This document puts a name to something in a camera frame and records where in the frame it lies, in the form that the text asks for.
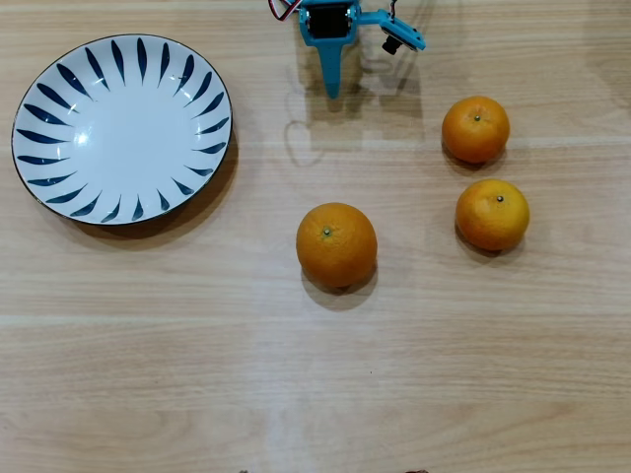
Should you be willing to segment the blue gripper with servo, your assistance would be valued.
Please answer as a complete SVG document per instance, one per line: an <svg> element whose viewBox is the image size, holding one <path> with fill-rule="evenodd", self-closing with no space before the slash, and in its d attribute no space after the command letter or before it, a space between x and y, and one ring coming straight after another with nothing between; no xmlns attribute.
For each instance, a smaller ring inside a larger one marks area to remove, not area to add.
<svg viewBox="0 0 631 473"><path fill-rule="evenodd" d="M299 7L301 35L307 46L317 47L324 87L331 99L338 98L341 87L340 45L355 39L360 13L360 3L351 0L303 1Z"/></svg>

